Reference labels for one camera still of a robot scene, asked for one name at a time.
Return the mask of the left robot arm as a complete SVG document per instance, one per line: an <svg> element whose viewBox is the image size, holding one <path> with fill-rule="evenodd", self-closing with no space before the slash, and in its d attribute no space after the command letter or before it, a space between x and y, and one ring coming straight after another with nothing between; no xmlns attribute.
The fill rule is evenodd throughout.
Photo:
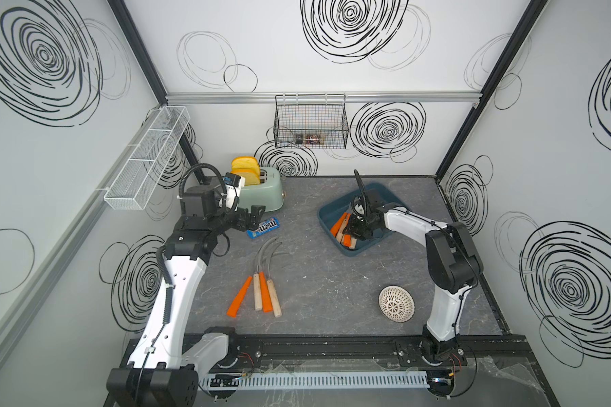
<svg viewBox="0 0 611 407"><path fill-rule="evenodd" d="M191 406L210 370L229 357L230 332L205 333L190 349L183 341L188 315L200 282L227 231L255 230L264 206L239 207L245 179L211 164L196 164L190 173L207 169L215 180L186 188L180 181L181 215L173 232L155 252L161 289L142 337L127 364L110 372L109 395L119 406Z"/></svg>

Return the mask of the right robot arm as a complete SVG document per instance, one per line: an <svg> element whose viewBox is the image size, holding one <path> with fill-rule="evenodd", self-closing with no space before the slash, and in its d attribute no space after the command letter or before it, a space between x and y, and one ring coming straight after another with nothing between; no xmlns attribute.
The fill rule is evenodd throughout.
<svg viewBox="0 0 611 407"><path fill-rule="evenodd" d="M439 366L454 351L466 297L479 285L484 270L468 228L462 222L417 215L364 187L351 201L351 210L345 232L352 237L367 240L378 230L391 231L426 249L429 276L436 288L419 348L428 364Z"/></svg>

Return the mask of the orange handled sickle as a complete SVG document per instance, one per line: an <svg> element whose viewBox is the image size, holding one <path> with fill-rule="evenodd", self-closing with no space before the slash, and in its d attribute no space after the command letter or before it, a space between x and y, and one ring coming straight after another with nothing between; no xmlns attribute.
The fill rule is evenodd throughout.
<svg viewBox="0 0 611 407"><path fill-rule="evenodd" d="M334 223L334 225L330 228L330 233L334 236L337 237L337 235L339 234L339 229L341 229L342 224L344 222L344 220L347 217L347 213L344 212L341 217L339 217L339 220L337 220L337 222Z"/></svg>

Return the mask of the wooden handled sickle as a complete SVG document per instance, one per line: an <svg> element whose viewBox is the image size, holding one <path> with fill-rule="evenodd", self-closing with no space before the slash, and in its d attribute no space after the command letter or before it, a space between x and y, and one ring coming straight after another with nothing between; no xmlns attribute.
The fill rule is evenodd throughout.
<svg viewBox="0 0 611 407"><path fill-rule="evenodd" d="M347 223L348 223L348 220L344 219L342 221L341 225L340 225L340 228L339 228L338 233L336 235L336 240L337 240L338 243L342 243L343 240L344 240L344 235L345 235L344 234L344 230L346 229Z"/></svg>

